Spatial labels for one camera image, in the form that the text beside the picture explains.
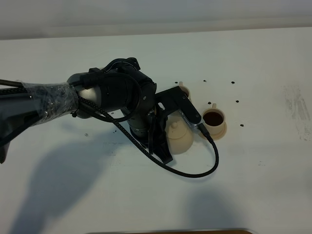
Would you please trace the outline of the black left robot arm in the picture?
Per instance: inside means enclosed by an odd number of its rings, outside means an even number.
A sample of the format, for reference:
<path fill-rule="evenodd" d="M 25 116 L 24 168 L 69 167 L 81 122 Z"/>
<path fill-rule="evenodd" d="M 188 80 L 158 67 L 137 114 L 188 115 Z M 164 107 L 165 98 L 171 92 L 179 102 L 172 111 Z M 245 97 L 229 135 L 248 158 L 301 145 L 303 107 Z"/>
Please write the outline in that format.
<path fill-rule="evenodd" d="M 94 117 L 117 126 L 146 156 L 172 161 L 165 133 L 167 115 L 159 106 L 156 84 L 135 58 L 118 58 L 64 83 L 0 82 L 0 160 L 10 142 L 31 126 L 64 115 Z"/>

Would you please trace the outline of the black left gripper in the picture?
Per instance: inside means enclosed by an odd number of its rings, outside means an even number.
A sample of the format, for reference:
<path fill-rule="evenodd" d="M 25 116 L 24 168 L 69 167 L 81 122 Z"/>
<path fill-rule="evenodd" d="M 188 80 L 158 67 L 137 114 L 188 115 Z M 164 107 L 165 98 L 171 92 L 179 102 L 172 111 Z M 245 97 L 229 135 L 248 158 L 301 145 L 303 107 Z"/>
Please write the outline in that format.
<path fill-rule="evenodd" d="M 158 104 L 155 105 L 154 111 L 150 112 L 149 116 L 152 118 L 147 141 L 149 154 L 155 154 L 162 163 L 169 163 L 173 160 L 173 157 L 169 151 L 165 132 L 168 118 Z"/>

